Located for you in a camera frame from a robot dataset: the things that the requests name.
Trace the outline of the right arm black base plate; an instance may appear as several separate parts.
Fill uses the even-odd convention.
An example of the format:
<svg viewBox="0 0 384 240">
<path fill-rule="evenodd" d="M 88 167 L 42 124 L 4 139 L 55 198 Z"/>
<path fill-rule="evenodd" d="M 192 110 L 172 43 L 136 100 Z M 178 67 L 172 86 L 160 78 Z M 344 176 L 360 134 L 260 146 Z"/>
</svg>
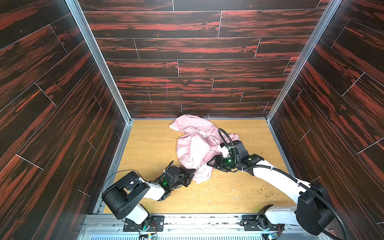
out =
<svg viewBox="0 0 384 240">
<path fill-rule="evenodd" d="M 285 225 L 272 224 L 265 215 L 242 215 L 240 225 L 245 231 L 275 231 L 281 232 Z"/>
</svg>

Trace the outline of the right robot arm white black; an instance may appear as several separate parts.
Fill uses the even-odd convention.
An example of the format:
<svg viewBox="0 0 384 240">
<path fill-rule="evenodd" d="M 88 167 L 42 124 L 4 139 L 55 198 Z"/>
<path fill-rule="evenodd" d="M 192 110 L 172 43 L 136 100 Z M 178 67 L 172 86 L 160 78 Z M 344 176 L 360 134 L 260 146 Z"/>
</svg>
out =
<svg viewBox="0 0 384 240">
<path fill-rule="evenodd" d="M 347 226 L 337 213 L 325 186 L 297 179 L 255 154 L 243 153 L 227 158 L 216 155 L 207 162 L 207 166 L 226 173 L 247 172 L 268 182 L 295 202 L 295 206 L 291 207 L 268 207 L 264 217 L 269 223 L 298 225 L 309 234 L 314 236 L 325 234 L 335 240 L 337 237 L 326 231 L 326 227 L 336 220 L 344 239 L 350 238 Z"/>
</svg>

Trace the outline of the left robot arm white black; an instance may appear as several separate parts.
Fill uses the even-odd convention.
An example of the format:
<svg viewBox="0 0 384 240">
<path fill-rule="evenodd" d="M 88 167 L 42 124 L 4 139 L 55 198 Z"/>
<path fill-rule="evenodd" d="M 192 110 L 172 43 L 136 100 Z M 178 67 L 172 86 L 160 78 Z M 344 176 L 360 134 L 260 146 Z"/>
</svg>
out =
<svg viewBox="0 0 384 240">
<path fill-rule="evenodd" d="M 141 229 L 150 224 L 150 213 L 140 205 L 142 199 L 164 201 L 172 191 L 188 187 L 196 170 L 169 164 L 164 173 L 154 181 L 146 181 L 137 171 L 130 171 L 117 182 L 106 188 L 102 200 L 116 219 L 127 218 Z"/>
</svg>

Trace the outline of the pink zip-up jacket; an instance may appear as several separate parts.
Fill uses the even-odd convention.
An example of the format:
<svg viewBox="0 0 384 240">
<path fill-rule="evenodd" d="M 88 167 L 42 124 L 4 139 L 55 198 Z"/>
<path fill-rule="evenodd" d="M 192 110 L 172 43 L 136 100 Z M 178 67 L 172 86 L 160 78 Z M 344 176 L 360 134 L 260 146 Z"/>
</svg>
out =
<svg viewBox="0 0 384 240">
<path fill-rule="evenodd" d="M 179 162 L 186 169 L 195 169 L 193 181 L 196 184 L 211 178 L 213 168 L 207 162 L 220 155 L 223 143 L 218 128 L 208 120 L 193 115 L 178 117 L 170 128 L 183 133 L 177 141 L 176 154 Z"/>
</svg>

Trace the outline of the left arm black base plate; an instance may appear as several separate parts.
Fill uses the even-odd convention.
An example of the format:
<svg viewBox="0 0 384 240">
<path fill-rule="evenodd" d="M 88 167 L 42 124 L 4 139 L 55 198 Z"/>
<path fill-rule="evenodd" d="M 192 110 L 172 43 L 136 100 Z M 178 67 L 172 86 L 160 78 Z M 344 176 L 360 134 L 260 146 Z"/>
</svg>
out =
<svg viewBox="0 0 384 240">
<path fill-rule="evenodd" d="M 164 229 L 165 216 L 149 215 L 141 224 L 125 218 L 123 232 L 162 232 Z"/>
</svg>

